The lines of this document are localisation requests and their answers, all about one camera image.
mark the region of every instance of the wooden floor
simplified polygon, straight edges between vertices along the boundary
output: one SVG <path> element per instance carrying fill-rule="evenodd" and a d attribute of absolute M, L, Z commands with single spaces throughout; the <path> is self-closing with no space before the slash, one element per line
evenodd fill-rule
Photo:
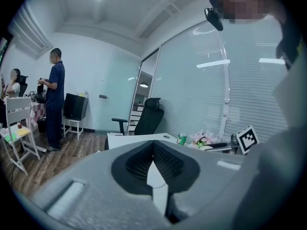
<path fill-rule="evenodd" d="M 48 146 L 46 134 L 41 134 L 36 130 L 34 137 L 36 145 L 43 148 Z M 40 160 L 35 155 L 30 154 L 23 161 L 24 167 L 29 173 L 28 176 L 9 161 L 3 143 L 0 141 L 2 171 L 7 176 L 9 184 L 12 183 L 14 190 L 31 197 L 40 186 L 76 161 L 89 154 L 96 153 L 98 150 L 103 151 L 105 140 L 106 136 L 98 136 L 95 133 L 82 133 L 80 139 L 77 140 L 77 134 L 68 133 L 61 151 L 40 153 Z M 20 154 L 21 144 L 19 142 L 16 143 L 16 149 Z M 13 149 L 10 149 L 10 154 L 16 160 Z"/>

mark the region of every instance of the window blind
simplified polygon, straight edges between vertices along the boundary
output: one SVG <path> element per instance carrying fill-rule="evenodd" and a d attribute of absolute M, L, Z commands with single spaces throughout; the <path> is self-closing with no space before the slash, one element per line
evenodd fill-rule
<path fill-rule="evenodd" d="M 156 133 L 219 134 L 225 77 L 221 44 L 209 23 L 190 28 L 161 46 L 151 97 L 165 112 Z"/>
<path fill-rule="evenodd" d="M 287 129 L 272 94 L 287 73 L 282 61 L 275 57 L 282 38 L 280 26 L 272 17 L 247 25 L 224 21 L 221 35 L 230 60 L 229 112 L 223 140 L 229 141 L 231 134 L 253 125 L 264 142 Z"/>

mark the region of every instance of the woman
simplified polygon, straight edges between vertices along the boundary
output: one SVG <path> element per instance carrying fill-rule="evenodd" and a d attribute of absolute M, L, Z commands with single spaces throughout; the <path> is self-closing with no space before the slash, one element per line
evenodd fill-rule
<path fill-rule="evenodd" d="M 6 88 L 4 85 L 4 79 L 2 78 L 2 93 L 1 93 L 2 99 L 4 99 L 5 96 L 8 96 L 10 98 L 19 96 L 20 92 L 19 80 L 20 80 L 19 69 L 13 69 L 11 71 L 11 82 Z"/>
<path fill-rule="evenodd" d="M 11 81 L 9 85 L 5 88 L 3 76 L 1 78 L 2 91 L 1 91 L 1 101 L 0 101 L 0 123 L 3 127 L 6 127 L 6 113 L 5 113 L 5 100 L 7 96 L 9 98 L 18 97 L 20 93 L 20 71 L 19 69 L 13 69 L 11 71 Z"/>

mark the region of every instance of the dark pants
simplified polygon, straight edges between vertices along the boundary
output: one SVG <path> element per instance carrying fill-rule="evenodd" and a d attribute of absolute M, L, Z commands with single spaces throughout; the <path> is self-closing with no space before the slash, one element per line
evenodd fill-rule
<path fill-rule="evenodd" d="M 0 100 L 0 124 L 3 124 L 3 128 L 6 127 L 6 111 L 5 111 L 5 104 Z"/>
<path fill-rule="evenodd" d="M 60 148 L 59 140 L 62 139 L 62 108 L 48 107 L 46 110 L 46 130 L 50 146 Z"/>

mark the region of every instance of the green can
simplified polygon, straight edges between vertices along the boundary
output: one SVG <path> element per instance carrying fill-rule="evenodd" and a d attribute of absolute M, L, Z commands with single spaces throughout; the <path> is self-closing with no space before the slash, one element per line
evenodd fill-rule
<path fill-rule="evenodd" d="M 177 144 L 184 146 L 187 140 L 187 135 L 185 133 L 179 133 L 177 138 Z"/>

